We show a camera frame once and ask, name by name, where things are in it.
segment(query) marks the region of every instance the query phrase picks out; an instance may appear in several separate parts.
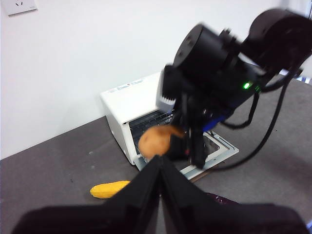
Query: dark tabletop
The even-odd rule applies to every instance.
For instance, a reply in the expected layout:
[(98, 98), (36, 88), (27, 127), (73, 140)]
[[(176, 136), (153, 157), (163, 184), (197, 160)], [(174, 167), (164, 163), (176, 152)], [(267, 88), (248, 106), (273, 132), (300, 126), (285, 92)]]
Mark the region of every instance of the dark tabletop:
[[(271, 121), (279, 91), (262, 94), (253, 123), (232, 131), (214, 131), (240, 152), (230, 164), (253, 150)], [(229, 119), (247, 118), (248, 100)], [(272, 135), (246, 164), (215, 172), (196, 181), (202, 190), (240, 203), (269, 202), (290, 206), (305, 222), (312, 219), (312, 86), (293, 80)], [(31, 209), (55, 205), (101, 204), (90, 188), (96, 184), (131, 180), (138, 170), (119, 148), (102, 117), (51, 140), (1, 160), (1, 233), (8, 234)], [(158, 213), (157, 233), (164, 224)]]

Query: potato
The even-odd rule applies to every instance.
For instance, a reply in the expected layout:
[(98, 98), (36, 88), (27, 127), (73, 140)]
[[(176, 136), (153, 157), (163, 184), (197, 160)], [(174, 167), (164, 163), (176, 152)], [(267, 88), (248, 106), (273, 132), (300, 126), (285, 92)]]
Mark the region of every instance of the potato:
[(180, 138), (184, 136), (183, 130), (173, 125), (153, 126), (141, 136), (138, 142), (138, 149), (148, 160), (155, 155), (162, 156), (170, 148), (170, 137), (172, 134)]

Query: wire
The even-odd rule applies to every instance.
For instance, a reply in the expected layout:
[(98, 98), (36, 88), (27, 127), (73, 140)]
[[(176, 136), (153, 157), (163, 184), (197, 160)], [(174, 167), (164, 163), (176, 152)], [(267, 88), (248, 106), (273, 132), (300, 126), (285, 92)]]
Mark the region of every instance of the wire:
[(267, 93), (267, 92), (270, 92), (270, 91), (274, 91), (276, 89), (279, 89), (280, 87), (282, 87), (286, 82), (289, 82), (297, 73), (297, 70), (300, 68), (300, 66), (296, 66), (294, 67), (293, 69), (291, 69), (287, 75), (278, 80), (277, 82), (275, 82), (274, 84), (271, 84), (271, 85), (267, 85), (267, 86), (264, 86), (261, 88), (261, 92), (263, 93)]
[(288, 87), (288, 84), (290, 83), (291, 80), (287, 80), (285, 82), (285, 84), (283, 85), (283, 88), (282, 88), (282, 91), (279, 95), (279, 98), (278, 98), (278, 102), (277, 102), (277, 105), (276, 105), (276, 109), (275, 109), (275, 112), (274, 112), (274, 115), (273, 115), (273, 118), (271, 120), (271, 123), (269, 125), (269, 128), (267, 129), (267, 132), (265, 133), (262, 141), (260, 142), (260, 144), (254, 149), (254, 151), (252, 151), (248, 156), (246, 156), (245, 158), (243, 158), (242, 160), (238, 161), (238, 162), (235, 162), (233, 163), (232, 165), (229, 165), (229, 166), (225, 166), (225, 167), (221, 167), (221, 168), (210, 168), (209, 170), (210, 171), (225, 171), (225, 170), (229, 170), (229, 169), (232, 169), (232, 168), (235, 168), (235, 167), (238, 167), (240, 166), (241, 164), (247, 162), (248, 160), (252, 159), (261, 149), (262, 147), (264, 146), (264, 144), (267, 142), (267, 140), (269, 139), (269, 136), (270, 134), (272, 133), (272, 130), (274, 128), (274, 125), (276, 123), (276, 120), (277, 120), (277, 117), (279, 115), (279, 112), (281, 110), (281, 107), (282, 107), (282, 103), (283, 103), (283, 99), (284, 99), (284, 96), (285, 96), (285, 92), (286, 92), (286, 89)]
[(311, 8), (310, 8), (310, 13), (309, 13), (309, 19), (312, 20), (312, 1), (311, 1)]
[(302, 59), (300, 59), (296, 65), (294, 65), (292, 68), (290, 68), (289, 72), (287, 73), (287, 75), (278, 80), (277, 82), (275, 82), (274, 84), (270, 84), (270, 85), (267, 85), (267, 86), (264, 86), (264, 87), (261, 87), (261, 92), (263, 93), (266, 93), (266, 92), (270, 92), (270, 91), (273, 91), (273, 90), (276, 90), (276, 89), (279, 89), (280, 87), (282, 87), (284, 84), (286, 84), (287, 82), (290, 82), (292, 80), (292, 78), (294, 76), (297, 75), (297, 71), (300, 70), (300, 66), (301, 64), (308, 58), (312, 55), (312, 52), (309, 52), (308, 54), (306, 54)]
[(254, 96), (253, 96), (253, 104), (250, 108), (250, 111), (249, 111), (249, 115), (248, 115), (248, 120), (241, 123), (241, 124), (232, 124), (232, 123), (227, 123), (227, 122), (221, 122), (222, 125), (230, 128), (230, 129), (240, 129), (240, 128), (245, 128), (247, 126), (249, 126), (252, 122), (252, 119), (254, 117), (254, 112), (255, 112), (255, 109), (257, 107), (257, 104), (258, 104), (258, 101), (259, 101), (259, 93), (255, 93)]

